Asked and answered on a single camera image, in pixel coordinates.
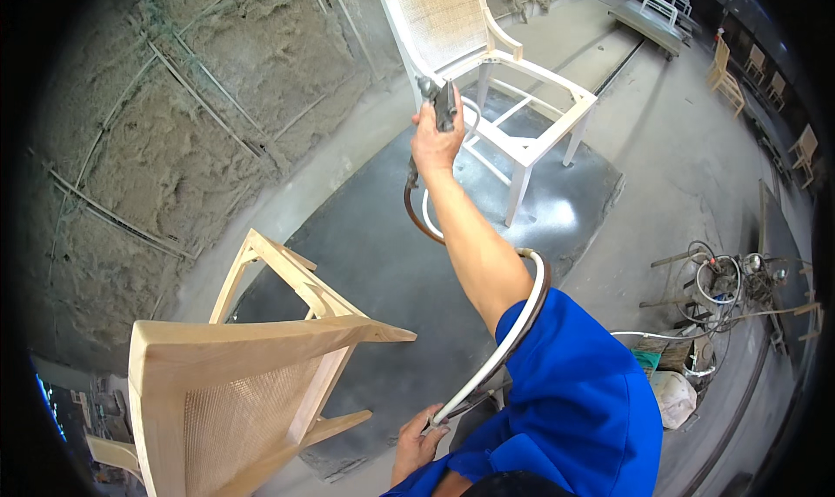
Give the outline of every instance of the concrete floor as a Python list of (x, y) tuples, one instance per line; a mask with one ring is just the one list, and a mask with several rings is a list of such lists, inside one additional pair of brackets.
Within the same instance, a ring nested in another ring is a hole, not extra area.
[[(529, 24), (507, 27), (507, 32), (525, 43), (529, 60), (558, 68), (560, 74), (593, 88), (605, 69), (589, 61), (606, 55), (609, 45), (611, 53), (615, 46), (628, 51), (632, 35), (611, 32), (613, 21), (605, 11), (620, 0), (605, 1), (560, 6)], [(625, 174), (625, 189), (561, 288), (607, 328), (661, 330), (678, 319), (669, 309), (638, 309), (640, 301), (660, 297), (667, 281), (666, 271), (650, 270), (650, 262), (683, 252), (696, 238), (731, 254), (756, 246), (761, 178), (771, 189), (779, 188), (801, 256), (811, 257), (811, 202), (796, 186), (774, 183), (768, 159), (753, 136), (741, 120), (732, 118), (720, 95), (708, 93), (704, 77), (710, 61), (709, 51), (695, 45), (667, 63), (662, 53), (645, 44), (600, 97), (584, 137)], [(515, 84), (527, 87), (524, 82)], [(224, 241), (204, 253), (181, 292), (182, 307), (174, 319), (205, 321), (224, 277), (220, 271), (227, 268), (246, 229), (254, 227), (286, 241), (342, 181), (407, 127), (411, 109), (405, 80), (370, 91), (294, 180), (265, 191), (256, 206), (230, 226)], [(255, 272), (244, 279), (239, 292)], [(730, 354), (698, 410), (700, 419), (689, 432), (665, 434), (656, 494), (682, 492), (710, 455), (745, 389), (762, 332), (762, 322), (756, 319), (731, 332)], [(718, 345), (717, 356), (723, 350)], [(737, 470), (756, 470), (777, 431), (792, 381), (786, 358), (768, 354), (763, 370), (768, 383), (757, 385), (753, 410), (722, 458), (721, 470), (711, 474), (701, 494), (718, 494)], [(756, 433), (745, 434), (746, 430)], [(439, 454), (446, 452), (448, 438)], [(387, 489), (393, 453), (333, 484), (319, 482), (295, 459), (257, 494), (379, 494)]]

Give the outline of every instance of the woven rattan panel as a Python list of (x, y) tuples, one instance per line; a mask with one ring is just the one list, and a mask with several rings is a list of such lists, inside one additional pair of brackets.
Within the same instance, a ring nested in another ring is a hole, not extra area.
[(418, 53), (432, 70), (487, 43), (478, 0), (398, 0)]
[(281, 444), (319, 363), (321, 357), (314, 357), (186, 394), (185, 492), (189, 497), (213, 494)]

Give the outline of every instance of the chair leg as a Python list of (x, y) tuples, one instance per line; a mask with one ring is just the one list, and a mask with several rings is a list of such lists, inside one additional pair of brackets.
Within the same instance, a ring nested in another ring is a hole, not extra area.
[(532, 169), (532, 167), (525, 167), (518, 162), (514, 162), (514, 175), (510, 181), (510, 195), (508, 197), (508, 215), (504, 219), (504, 224), (508, 227), (513, 225), (519, 206), (522, 205)]
[(476, 95), (475, 103), (480, 110), (484, 109), (484, 103), (487, 100), (487, 79), (493, 73), (492, 64), (481, 64), (478, 66), (478, 93)]
[(568, 149), (565, 150), (563, 166), (568, 166), (571, 163), (571, 159), (574, 158), (574, 152), (577, 151), (579, 141), (582, 140), (585, 136), (585, 128), (589, 126), (589, 119), (591, 118), (594, 112), (595, 107), (591, 106), (589, 110), (586, 111), (583, 118), (579, 119), (577, 124), (575, 124), (574, 128), (571, 130), (571, 140), (569, 141)]

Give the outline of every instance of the person's arm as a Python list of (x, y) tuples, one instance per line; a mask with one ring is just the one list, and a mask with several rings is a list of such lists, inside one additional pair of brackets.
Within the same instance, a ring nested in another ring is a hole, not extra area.
[(435, 207), (449, 259), (470, 300), (496, 335), (499, 318), (513, 304), (527, 299), (534, 281), (522, 258), (481, 215), (453, 177), (453, 162), (464, 139), (464, 106), (455, 89), (455, 129), (439, 133), (435, 110), (429, 104), (412, 118), (417, 133), (412, 137), (412, 156)]

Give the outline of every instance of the wooden plank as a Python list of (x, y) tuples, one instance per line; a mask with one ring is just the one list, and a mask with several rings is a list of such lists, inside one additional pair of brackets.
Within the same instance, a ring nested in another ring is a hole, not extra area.
[(232, 261), (232, 267), (229, 273), (226, 274), (226, 279), (223, 286), (220, 287), (220, 293), (214, 301), (214, 308), (209, 316), (209, 325), (222, 324), (229, 306), (232, 304), (232, 298), (235, 296), (235, 289), (238, 288), (240, 279), (244, 276), (244, 267), (251, 259), (251, 254), (254, 252), (250, 248), (249, 235), (244, 239), (244, 243), (240, 246), (238, 254), (235, 255), (235, 260)]
[(131, 335), (130, 371), (141, 382), (142, 394), (193, 390), (302, 363), (362, 341), (415, 337), (354, 314), (246, 325), (138, 321)]
[(367, 421), (370, 417), (370, 410), (360, 410), (359, 412), (342, 415), (338, 418), (321, 419), (320, 421), (316, 421), (313, 425), (313, 429), (305, 435), (305, 439), (301, 446), (302, 448), (307, 448), (308, 446), (324, 441), (334, 435), (341, 434), (345, 430)]
[(324, 405), (328, 388), (331, 381), (342, 368), (342, 362), (346, 359), (349, 347), (343, 347), (331, 353), (325, 354), (321, 359), (319, 368), (313, 374), (310, 387), (305, 392), (304, 398), (296, 411), (296, 417), (290, 423), (287, 430), (287, 440), (293, 444), (301, 444), (307, 430), (315, 424), (316, 417), (322, 405)]

